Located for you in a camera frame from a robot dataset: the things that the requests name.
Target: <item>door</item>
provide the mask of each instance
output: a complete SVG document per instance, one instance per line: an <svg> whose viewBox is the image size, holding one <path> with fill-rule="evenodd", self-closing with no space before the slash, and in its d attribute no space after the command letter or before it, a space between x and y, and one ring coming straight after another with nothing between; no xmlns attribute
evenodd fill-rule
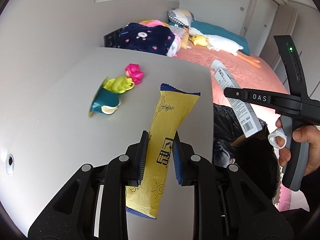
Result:
<svg viewBox="0 0 320 240"><path fill-rule="evenodd" d="M274 0L252 0L243 33L248 41L251 54L260 56L278 7L279 4Z"/></svg>
<svg viewBox="0 0 320 240"><path fill-rule="evenodd" d="M279 5L269 37L264 45L260 58L262 58L273 70L280 62L280 55L276 45L275 35L292 35L298 17L298 10L289 5Z"/></svg>

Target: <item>yellow snack wrapper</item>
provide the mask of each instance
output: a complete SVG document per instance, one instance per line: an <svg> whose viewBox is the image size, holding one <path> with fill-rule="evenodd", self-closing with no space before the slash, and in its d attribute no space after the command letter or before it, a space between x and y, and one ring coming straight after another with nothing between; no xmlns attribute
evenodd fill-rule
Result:
<svg viewBox="0 0 320 240"><path fill-rule="evenodd" d="M160 100L151 123L146 166L141 185L126 187L127 211L156 219L168 172L173 138L200 93L185 93L161 84Z"/></svg>

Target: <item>product label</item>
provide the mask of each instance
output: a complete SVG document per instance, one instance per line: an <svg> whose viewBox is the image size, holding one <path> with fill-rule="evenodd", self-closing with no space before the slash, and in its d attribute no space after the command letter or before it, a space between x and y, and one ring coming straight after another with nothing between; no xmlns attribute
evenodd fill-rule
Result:
<svg viewBox="0 0 320 240"><path fill-rule="evenodd" d="M226 69L219 68L214 74L214 77L222 90L224 90L226 87L240 88L231 73ZM249 103L245 103L234 98L228 98L228 100L236 114L245 137L249 137L262 130L259 119Z"/></svg>

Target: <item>pink bedsheet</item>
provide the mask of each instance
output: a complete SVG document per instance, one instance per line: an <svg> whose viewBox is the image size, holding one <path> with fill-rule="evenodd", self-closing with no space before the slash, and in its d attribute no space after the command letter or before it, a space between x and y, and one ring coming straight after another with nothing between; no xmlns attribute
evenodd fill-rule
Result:
<svg viewBox="0 0 320 240"><path fill-rule="evenodd" d="M226 66L241 88L288 93L271 67L259 57L253 56L260 60L260 69L255 68L244 60L224 51L216 52L215 50L209 50L206 47L194 46L191 42L189 42L189 46L191 49L180 49L177 53L177 57L206 67L210 67L212 62L217 59ZM213 102L219 105L230 106L229 101L223 95L223 91L213 74L214 70L212 69L211 80ZM252 105L252 108L258 118L264 120L268 124L270 132L276 129L275 123L279 115L275 114L273 109L257 105Z"/></svg>

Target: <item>sun drawing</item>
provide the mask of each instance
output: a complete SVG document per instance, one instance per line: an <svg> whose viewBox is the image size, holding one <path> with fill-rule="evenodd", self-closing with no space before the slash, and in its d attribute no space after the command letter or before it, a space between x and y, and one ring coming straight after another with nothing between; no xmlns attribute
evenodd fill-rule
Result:
<svg viewBox="0 0 320 240"><path fill-rule="evenodd" d="M156 195L156 198L163 193L164 186L165 186L165 185L164 185L164 182L165 182L165 179L164 179L164 181L163 181L163 184L158 185L158 183L156 182L157 188L156 188L155 190L151 190L152 192L156 191L156 192L158 193L158 194Z"/></svg>

